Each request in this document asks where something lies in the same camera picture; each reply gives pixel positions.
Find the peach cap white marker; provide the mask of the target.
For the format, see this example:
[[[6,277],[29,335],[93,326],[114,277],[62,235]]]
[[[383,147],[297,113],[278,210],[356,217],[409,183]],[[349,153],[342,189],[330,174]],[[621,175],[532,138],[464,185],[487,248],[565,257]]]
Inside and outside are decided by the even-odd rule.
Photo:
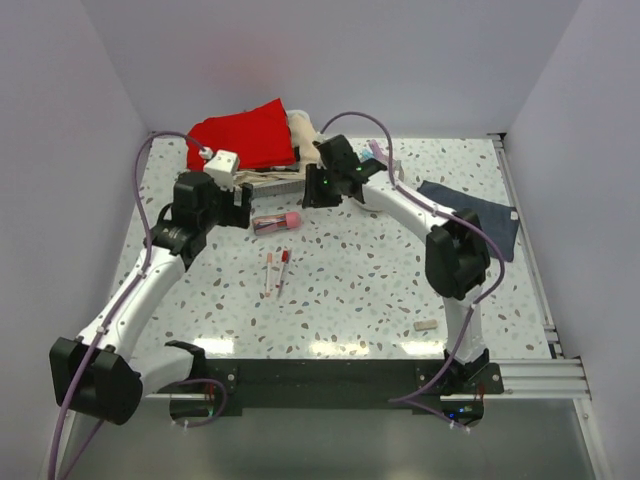
[[[266,279],[265,279],[265,297],[270,297],[272,292],[272,266],[273,266],[273,253],[268,252],[266,257]]]

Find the pink purple correction tape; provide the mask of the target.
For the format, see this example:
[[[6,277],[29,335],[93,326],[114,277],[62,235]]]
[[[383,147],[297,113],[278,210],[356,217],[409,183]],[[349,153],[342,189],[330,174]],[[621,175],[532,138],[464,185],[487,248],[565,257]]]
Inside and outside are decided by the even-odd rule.
[[[379,146],[379,144],[377,143],[376,140],[374,140],[374,139],[369,140],[368,141],[368,146],[369,146],[369,149],[370,149],[372,155],[376,159],[380,160],[380,159],[384,158],[384,154],[383,154],[383,152],[382,152],[382,150],[381,150],[381,148],[380,148],[380,146]]]

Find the red cap white marker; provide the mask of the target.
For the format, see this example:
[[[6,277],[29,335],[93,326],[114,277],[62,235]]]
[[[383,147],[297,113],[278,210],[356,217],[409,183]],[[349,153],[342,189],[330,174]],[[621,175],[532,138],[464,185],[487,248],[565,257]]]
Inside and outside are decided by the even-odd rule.
[[[287,269],[288,269],[290,258],[291,258],[291,250],[290,249],[284,250],[282,252],[281,268],[280,268],[280,272],[279,272],[278,281],[277,281],[277,284],[276,284],[277,296],[278,297],[281,296],[281,293],[282,293],[282,290],[283,290],[285,276],[286,276],[286,272],[287,272]]]

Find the beige small eraser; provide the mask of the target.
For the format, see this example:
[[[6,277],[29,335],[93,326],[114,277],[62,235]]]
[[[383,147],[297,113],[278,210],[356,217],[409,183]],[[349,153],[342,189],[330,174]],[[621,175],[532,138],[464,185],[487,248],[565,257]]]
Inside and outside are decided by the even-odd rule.
[[[437,320],[418,321],[418,322],[415,322],[413,326],[416,331],[434,330],[438,328],[438,321]]]

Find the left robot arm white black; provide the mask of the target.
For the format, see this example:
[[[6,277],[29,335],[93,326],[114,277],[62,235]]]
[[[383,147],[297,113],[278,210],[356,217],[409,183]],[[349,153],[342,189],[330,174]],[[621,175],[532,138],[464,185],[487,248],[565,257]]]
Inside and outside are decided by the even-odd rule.
[[[185,392],[207,380],[202,349],[171,341],[152,358],[134,359],[138,339],[165,295],[204,250],[214,227],[250,225],[253,187],[223,189],[205,172],[178,176],[173,200],[158,214],[129,276],[75,338],[49,353],[55,398],[72,410],[122,425],[145,396],[171,384]]]

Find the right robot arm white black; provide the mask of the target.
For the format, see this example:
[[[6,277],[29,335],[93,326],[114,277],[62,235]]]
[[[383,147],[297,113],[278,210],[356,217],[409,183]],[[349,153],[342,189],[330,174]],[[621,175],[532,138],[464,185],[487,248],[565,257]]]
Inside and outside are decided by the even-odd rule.
[[[469,392],[489,362],[480,303],[491,259],[478,216],[419,199],[396,178],[389,161],[360,160],[343,135],[313,145],[320,161],[306,166],[303,206],[333,208],[352,198],[389,214],[423,242],[427,282],[443,300],[448,334],[444,363],[417,391],[393,401],[424,394],[444,378],[452,390]]]

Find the clear pen case pink cap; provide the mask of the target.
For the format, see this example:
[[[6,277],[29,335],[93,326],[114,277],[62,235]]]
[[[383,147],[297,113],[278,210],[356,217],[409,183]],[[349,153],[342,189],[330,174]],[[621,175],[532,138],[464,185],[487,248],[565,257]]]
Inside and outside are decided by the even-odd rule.
[[[257,236],[269,235],[284,230],[294,230],[299,228],[301,224],[302,219],[297,212],[258,216],[252,219],[252,228]]]

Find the white round divided organizer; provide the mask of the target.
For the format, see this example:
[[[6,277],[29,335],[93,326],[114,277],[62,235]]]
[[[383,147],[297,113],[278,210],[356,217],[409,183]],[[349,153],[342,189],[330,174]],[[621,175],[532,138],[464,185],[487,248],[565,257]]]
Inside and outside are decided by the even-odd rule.
[[[385,164],[385,165],[388,165],[388,162],[389,162],[389,160],[388,160],[388,156],[387,156],[384,152],[383,152],[383,154],[384,154],[384,158],[383,158],[383,159],[378,160],[378,159],[376,159],[375,157],[373,157],[372,159],[376,159],[376,160],[380,161],[381,163],[383,163],[383,164]],[[398,160],[395,160],[395,161],[394,161],[394,176],[395,176],[398,180],[400,180],[400,181],[403,181],[403,180],[405,179],[405,173],[404,173],[404,169],[403,169],[403,166],[402,166],[402,162],[401,162],[401,161],[398,161]],[[369,212],[373,212],[373,213],[378,213],[378,210],[376,210],[376,209],[372,208],[372,207],[371,207],[370,205],[368,205],[368,204],[359,204],[358,202],[355,202],[355,204],[356,204],[359,208],[361,208],[361,209],[363,209],[363,210],[365,210],[365,211],[369,211]]]

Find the red folded cloth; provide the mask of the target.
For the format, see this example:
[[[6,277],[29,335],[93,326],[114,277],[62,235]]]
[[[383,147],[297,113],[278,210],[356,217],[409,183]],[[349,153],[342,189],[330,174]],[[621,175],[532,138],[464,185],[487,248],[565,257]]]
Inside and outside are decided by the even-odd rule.
[[[236,153],[241,170],[285,167],[296,162],[280,98],[247,112],[207,118],[194,125],[188,136],[214,152]]]

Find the beige folded cloth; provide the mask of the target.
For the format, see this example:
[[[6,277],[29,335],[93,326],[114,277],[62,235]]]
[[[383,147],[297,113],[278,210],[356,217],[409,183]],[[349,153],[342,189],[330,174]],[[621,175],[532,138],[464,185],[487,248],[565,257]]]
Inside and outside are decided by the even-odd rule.
[[[286,167],[239,170],[234,175],[236,186],[243,183],[262,185],[276,181],[303,181],[308,165],[320,165],[320,153],[314,144],[318,134],[310,117],[301,110],[294,110],[287,114],[287,121],[294,150],[294,164]]]

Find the white plastic basket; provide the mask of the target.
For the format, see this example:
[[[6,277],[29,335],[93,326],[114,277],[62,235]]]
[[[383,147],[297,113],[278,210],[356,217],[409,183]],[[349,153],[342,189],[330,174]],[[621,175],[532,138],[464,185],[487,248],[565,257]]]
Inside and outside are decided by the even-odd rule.
[[[292,145],[300,147],[300,170],[297,173],[259,174],[257,183],[254,185],[256,197],[295,193],[303,190],[306,166],[315,163],[319,158],[313,145],[317,132],[310,116],[303,110],[287,110],[286,114],[292,131]]]

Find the dark blue towel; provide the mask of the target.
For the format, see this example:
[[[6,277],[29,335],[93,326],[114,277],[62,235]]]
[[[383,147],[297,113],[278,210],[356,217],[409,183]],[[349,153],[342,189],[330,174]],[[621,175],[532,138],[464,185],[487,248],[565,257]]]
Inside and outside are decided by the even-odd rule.
[[[481,227],[498,246],[503,258],[514,260],[514,249],[520,220],[514,207],[483,200],[446,186],[423,181],[418,192],[426,198],[455,211],[471,209],[479,217]]]

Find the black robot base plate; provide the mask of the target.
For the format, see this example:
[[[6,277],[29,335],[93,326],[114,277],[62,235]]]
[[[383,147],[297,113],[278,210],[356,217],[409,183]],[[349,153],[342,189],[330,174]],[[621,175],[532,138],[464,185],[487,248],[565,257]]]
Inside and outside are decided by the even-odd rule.
[[[500,367],[483,359],[471,367],[442,360],[223,360],[197,363],[189,379],[168,383],[173,418],[246,409],[440,411],[451,420],[480,419],[486,395],[504,392]]]

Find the aluminium frame rail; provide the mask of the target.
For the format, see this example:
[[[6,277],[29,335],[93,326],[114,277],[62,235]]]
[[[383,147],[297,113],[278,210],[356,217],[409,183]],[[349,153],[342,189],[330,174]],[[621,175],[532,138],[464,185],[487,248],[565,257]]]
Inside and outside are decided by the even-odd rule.
[[[510,203],[516,207],[520,217],[519,238],[524,250],[529,276],[532,280],[535,298],[542,311],[542,325],[545,334],[544,346],[551,357],[544,360],[502,360],[501,373],[504,396],[521,400],[589,400],[591,392],[582,361],[564,356],[561,340],[551,313],[542,277],[531,244],[528,225],[522,210],[511,172],[506,149],[506,136],[491,137],[498,165]]]

